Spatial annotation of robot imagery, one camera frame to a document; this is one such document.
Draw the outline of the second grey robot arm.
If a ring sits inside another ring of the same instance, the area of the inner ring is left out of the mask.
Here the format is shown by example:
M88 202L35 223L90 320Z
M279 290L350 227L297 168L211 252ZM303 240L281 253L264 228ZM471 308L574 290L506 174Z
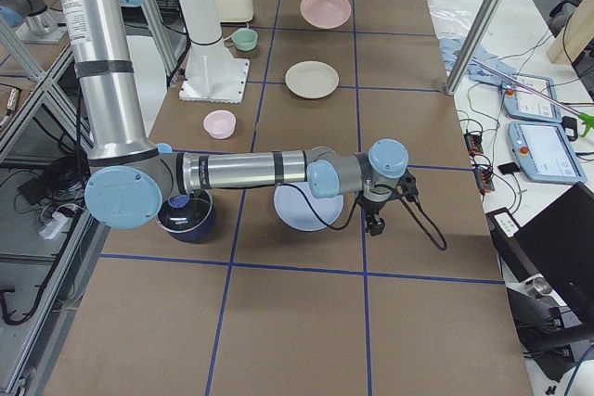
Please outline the second grey robot arm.
M45 0L1 0L1 19L24 44L58 44L67 33L63 15Z

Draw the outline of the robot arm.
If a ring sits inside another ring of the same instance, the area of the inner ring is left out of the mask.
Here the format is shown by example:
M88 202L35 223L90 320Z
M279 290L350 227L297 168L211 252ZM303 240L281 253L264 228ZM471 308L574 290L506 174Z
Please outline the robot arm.
M393 139L346 157L325 147L207 156L161 153L145 132L123 0L60 2L93 135L84 199L105 225L137 228L155 218L167 199L194 191L305 182L316 198L354 194L368 231L378 235L386 202L416 199L407 150Z

